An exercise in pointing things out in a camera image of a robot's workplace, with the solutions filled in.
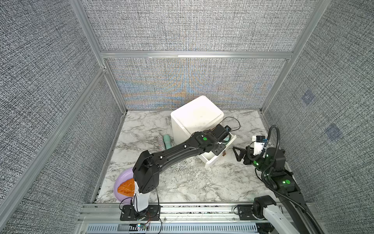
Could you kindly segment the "mint green microphone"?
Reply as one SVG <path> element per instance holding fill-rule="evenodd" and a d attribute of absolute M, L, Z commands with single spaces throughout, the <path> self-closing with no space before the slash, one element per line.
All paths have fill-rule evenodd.
<path fill-rule="evenodd" d="M 172 145 L 172 142 L 171 142 L 171 138 L 168 134 L 164 135 L 163 136 L 163 142 L 164 142 L 164 145 L 165 145 L 165 149 L 170 149 L 173 145 Z"/>

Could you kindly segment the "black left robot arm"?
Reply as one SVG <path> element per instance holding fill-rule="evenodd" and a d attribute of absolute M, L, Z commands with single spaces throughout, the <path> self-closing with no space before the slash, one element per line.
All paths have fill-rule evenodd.
<path fill-rule="evenodd" d="M 135 211 L 141 213 L 148 209 L 150 192 L 159 185 L 159 176 L 164 170 L 204 153 L 220 155 L 226 148 L 224 140 L 230 132 L 229 126 L 218 124 L 211 130 L 195 132 L 184 142 L 164 151 L 142 152 L 132 169 L 135 184 L 132 204 Z"/>

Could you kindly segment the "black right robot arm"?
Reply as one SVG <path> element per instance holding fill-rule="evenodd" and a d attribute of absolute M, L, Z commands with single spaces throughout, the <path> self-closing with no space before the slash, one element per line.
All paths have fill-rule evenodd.
<path fill-rule="evenodd" d="M 288 211 L 291 221 L 287 221 L 277 203 L 270 196 L 254 199 L 252 215 L 256 219 L 266 219 L 279 234 L 323 234 L 324 230 L 308 208 L 301 189 L 293 178 L 293 173 L 286 170 L 284 150 L 270 147 L 255 154 L 255 148 L 233 147 L 237 161 L 253 165 L 260 171 L 258 178 L 279 199 Z"/>

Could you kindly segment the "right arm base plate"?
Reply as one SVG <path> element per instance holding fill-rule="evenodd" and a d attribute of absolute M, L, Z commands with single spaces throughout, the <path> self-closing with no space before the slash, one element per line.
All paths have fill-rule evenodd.
<path fill-rule="evenodd" d="M 236 213 L 241 221 L 256 220 L 253 215 L 253 205 L 237 205 Z"/>

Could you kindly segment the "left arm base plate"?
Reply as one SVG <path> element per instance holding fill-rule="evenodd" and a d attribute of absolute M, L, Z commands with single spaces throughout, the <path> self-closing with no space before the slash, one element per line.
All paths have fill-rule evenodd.
<path fill-rule="evenodd" d="M 149 205 L 146 210 L 141 212 L 137 212 L 132 205 L 124 205 L 121 208 L 120 221 L 158 221 L 160 211 L 160 205 Z"/>

